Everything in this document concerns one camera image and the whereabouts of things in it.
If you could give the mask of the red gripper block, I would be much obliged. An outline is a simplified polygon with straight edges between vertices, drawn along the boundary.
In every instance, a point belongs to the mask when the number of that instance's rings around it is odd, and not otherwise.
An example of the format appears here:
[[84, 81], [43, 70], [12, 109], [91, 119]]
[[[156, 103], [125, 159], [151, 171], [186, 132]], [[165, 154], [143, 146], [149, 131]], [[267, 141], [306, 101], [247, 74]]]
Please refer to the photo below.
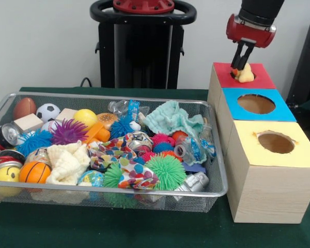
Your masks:
[[[231, 67], [238, 70], [244, 69], [254, 46], [266, 48], [274, 39], [275, 33], [275, 25], [271, 25], [270, 27], [257, 26], [240, 19], [238, 15], [232, 14], [227, 22], [227, 38], [234, 42], [247, 41], [253, 44], [238, 43]], [[246, 47], [246, 51], [241, 55], [244, 47]]]

